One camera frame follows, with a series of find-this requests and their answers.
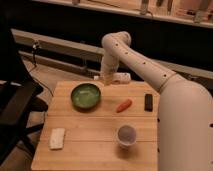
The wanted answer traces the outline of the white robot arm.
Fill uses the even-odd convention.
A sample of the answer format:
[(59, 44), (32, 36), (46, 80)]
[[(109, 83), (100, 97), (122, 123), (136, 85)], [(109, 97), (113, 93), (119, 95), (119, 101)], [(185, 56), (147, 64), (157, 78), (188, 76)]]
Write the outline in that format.
[(102, 38), (101, 78), (109, 85), (126, 64), (160, 94), (158, 171), (213, 171), (213, 96), (199, 83), (130, 48), (128, 32)]

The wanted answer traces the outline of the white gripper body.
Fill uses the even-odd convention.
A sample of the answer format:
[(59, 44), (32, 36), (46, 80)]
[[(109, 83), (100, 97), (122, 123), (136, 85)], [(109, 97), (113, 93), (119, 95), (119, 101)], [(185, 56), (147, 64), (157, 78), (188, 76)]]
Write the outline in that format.
[(94, 76), (95, 81), (101, 81), (104, 85), (111, 84), (129, 84), (131, 81), (131, 75), (129, 73), (114, 73), (113, 75), (102, 77), (99, 75)]

